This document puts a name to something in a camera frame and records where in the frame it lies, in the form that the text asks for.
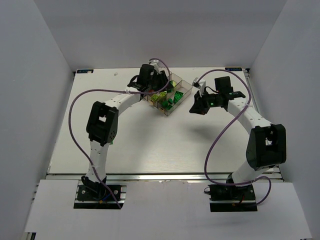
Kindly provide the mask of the small green square lego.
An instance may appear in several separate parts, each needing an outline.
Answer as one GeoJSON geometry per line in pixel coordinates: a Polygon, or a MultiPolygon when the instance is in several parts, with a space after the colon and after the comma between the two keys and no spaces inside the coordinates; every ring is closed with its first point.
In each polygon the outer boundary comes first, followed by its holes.
{"type": "Polygon", "coordinates": [[[167,100],[167,102],[168,102],[170,105],[173,104],[173,100],[172,100],[171,98],[169,98],[169,99],[167,100]]]}

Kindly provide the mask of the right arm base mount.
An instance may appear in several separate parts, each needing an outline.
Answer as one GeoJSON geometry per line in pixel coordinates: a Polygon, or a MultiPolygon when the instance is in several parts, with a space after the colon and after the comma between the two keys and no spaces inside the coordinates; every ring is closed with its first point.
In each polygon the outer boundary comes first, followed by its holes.
{"type": "Polygon", "coordinates": [[[252,184],[245,186],[210,184],[203,192],[209,196],[209,206],[212,213],[258,211],[252,184]]]}

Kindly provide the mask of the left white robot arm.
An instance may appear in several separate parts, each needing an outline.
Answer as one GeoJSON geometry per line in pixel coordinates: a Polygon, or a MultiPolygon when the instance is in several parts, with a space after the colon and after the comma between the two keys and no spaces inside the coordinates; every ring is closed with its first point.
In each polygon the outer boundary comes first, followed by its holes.
{"type": "Polygon", "coordinates": [[[106,161],[108,148],[118,131],[119,116],[132,105],[140,102],[147,93],[167,89],[169,77],[160,70],[158,59],[140,67],[124,93],[120,93],[105,102],[96,101],[91,108],[86,132],[90,141],[90,165],[88,172],[81,178],[83,185],[94,192],[103,192],[106,183],[106,161]]]}

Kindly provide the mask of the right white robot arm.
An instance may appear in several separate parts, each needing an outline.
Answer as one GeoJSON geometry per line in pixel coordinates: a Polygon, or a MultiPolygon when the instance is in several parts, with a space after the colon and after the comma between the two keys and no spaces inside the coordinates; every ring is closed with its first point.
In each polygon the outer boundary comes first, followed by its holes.
{"type": "Polygon", "coordinates": [[[195,79],[198,89],[194,95],[191,114],[205,115],[209,109],[221,107],[234,116],[249,135],[245,162],[227,179],[227,184],[245,186],[251,184],[265,170],[281,165],[287,160],[286,129],[262,117],[241,91],[235,91],[228,76],[215,78],[215,92],[208,93],[206,81],[195,79]]]}

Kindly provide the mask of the small lime lego brick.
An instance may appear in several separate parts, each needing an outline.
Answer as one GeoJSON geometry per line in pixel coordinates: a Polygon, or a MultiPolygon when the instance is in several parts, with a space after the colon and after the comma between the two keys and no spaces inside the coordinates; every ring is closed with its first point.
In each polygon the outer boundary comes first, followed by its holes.
{"type": "Polygon", "coordinates": [[[166,92],[161,92],[161,93],[159,94],[159,96],[162,98],[162,97],[164,97],[166,94],[167,94],[166,92]]]}

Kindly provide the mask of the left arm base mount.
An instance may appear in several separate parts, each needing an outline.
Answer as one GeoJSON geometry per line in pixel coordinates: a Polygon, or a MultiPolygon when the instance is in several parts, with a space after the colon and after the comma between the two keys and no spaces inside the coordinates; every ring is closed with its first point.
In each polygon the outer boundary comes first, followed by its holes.
{"type": "Polygon", "coordinates": [[[93,182],[87,176],[81,177],[78,184],[74,209],[120,210],[125,202],[125,185],[108,184],[109,190],[100,182],[93,182]]]}

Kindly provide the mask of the green lego brick bottom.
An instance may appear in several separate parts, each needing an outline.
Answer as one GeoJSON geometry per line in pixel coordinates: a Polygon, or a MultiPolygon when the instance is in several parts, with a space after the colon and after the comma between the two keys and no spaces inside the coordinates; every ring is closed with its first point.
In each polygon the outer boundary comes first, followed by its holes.
{"type": "Polygon", "coordinates": [[[173,104],[169,104],[168,100],[165,100],[162,102],[161,106],[163,109],[169,111],[173,107],[173,104]]]}

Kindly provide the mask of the green lego from stack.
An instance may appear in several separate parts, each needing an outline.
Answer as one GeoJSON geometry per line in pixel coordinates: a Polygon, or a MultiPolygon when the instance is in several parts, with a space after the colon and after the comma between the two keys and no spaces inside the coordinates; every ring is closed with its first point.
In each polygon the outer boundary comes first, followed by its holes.
{"type": "Polygon", "coordinates": [[[175,97],[173,98],[173,103],[176,104],[180,99],[181,99],[180,96],[175,96],[175,97]]]}

